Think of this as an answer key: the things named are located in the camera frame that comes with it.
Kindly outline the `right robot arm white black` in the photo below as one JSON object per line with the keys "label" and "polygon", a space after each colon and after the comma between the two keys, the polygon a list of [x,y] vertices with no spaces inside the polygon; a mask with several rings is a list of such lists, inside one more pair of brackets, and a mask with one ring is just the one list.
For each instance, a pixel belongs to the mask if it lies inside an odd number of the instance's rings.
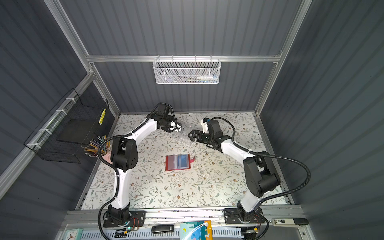
{"label": "right robot arm white black", "polygon": [[280,176],[272,158],[266,151],[253,153],[235,141],[236,129],[232,123],[221,117],[201,120],[202,130],[192,130],[188,138],[192,142],[226,154],[244,166],[248,190],[237,205],[237,217],[243,223],[249,222],[262,199],[281,184]]}

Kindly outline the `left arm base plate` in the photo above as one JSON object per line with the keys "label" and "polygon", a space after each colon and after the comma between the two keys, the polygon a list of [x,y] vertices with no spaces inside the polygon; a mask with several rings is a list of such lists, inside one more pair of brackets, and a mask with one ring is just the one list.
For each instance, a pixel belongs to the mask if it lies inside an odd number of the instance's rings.
{"label": "left arm base plate", "polygon": [[146,211],[121,211],[112,209],[103,215],[102,224],[104,228],[143,227]]}

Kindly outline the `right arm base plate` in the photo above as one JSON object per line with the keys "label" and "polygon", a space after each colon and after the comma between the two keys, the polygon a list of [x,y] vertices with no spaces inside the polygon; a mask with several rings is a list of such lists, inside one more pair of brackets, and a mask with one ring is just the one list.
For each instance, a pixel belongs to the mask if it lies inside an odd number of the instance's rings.
{"label": "right arm base plate", "polygon": [[257,209],[256,211],[244,213],[235,208],[225,208],[222,211],[225,223],[230,224],[263,224],[266,221],[263,219],[263,212],[261,209]]}

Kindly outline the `red leather card holder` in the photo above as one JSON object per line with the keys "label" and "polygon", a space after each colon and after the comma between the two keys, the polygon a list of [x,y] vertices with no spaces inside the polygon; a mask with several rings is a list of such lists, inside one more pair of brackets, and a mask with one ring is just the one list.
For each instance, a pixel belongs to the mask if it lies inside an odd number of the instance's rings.
{"label": "red leather card holder", "polygon": [[179,171],[179,170],[188,170],[191,168],[192,163],[195,161],[195,157],[192,157],[189,154],[183,155],[169,155],[166,156],[166,167],[165,170],[169,171]]}

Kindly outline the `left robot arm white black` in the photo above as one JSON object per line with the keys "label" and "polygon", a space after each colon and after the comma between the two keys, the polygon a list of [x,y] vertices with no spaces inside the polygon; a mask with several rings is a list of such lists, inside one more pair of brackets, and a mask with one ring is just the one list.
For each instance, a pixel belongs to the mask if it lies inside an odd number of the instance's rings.
{"label": "left robot arm white black", "polygon": [[116,135],[101,143],[101,147],[112,143],[110,160],[107,161],[98,150],[98,158],[102,163],[112,168],[115,172],[114,196],[102,208],[108,207],[107,214],[110,218],[121,223],[128,222],[130,217],[130,178],[133,168],[139,161],[139,144],[154,131],[162,129],[167,133],[179,132],[182,124],[177,122],[174,109],[166,103],[158,103],[143,122],[124,135]]}

